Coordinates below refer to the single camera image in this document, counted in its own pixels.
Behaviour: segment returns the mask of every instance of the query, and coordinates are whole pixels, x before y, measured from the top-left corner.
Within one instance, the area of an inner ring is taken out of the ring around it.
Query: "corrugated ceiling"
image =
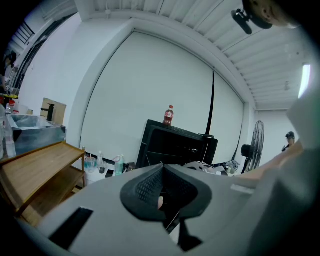
[[[299,28],[253,25],[247,35],[230,12],[242,0],[91,0],[96,12],[134,10],[161,15],[195,30],[218,47],[239,70],[257,110],[288,109],[298,98],[303,64],[308,62]]]

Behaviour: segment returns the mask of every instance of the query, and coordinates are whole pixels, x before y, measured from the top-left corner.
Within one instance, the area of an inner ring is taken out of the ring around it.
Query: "white roller blind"
[[[218,140],[213,164],[232,160],[237,149],[244,104],[232,88],[214,73],[214,102],[210,134]]]
[[[84,119],[81,146],[112,159],[136,162],[148,119],[205,133],[213,71],[189,52],[159,38],[133,33],[99,78]]]

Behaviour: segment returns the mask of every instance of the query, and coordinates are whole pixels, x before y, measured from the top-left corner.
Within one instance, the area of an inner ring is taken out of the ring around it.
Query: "bottle label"
[[[174,114],[172,114],[172,113],[170,113],[170,112],[165,112],[165,115],[164,115],[165,117],[167,117],[167,118],[174,118]]]

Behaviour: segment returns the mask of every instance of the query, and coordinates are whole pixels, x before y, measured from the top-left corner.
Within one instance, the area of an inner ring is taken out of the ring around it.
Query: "fluorescent tube light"
[[[299,91],[299,96],[298,96],[299,99],[305,93],[306,89],[308,88],[309,79],[310,79],[310,71],[311,71],[311,65],[304,65],[303,66],[302,80],[301,80],[301,86],[300,86],[300,91]]]

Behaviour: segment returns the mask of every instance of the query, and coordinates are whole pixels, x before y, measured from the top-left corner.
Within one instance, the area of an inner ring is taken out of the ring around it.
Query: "wooden shelf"
[[[42,218],[60,204],[76,186],[85,173],[72,166],[55,175],[39,191],[37,197],[22,213],[22,217],[32,226],[36,226]]]
[[[83,150],[59,142],[1,162],[1,189],[17,215],[38,196],[44,185],[84,154]]]

